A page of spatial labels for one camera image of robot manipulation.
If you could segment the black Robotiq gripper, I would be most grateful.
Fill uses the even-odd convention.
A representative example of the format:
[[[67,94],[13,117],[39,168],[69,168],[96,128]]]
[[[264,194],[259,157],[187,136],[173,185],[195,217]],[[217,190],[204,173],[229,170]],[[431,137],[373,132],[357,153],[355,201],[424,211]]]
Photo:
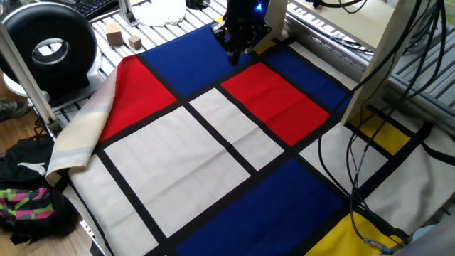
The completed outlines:
[[[265,23],[269,0],[228,0],[224,21],[212,25],[212,34],[216,41],[227,52],[228,62],[237,65],[240,59],[240,48],[236,39],[228,31],[243,26],[243,51],[253,49],[272,30]]]

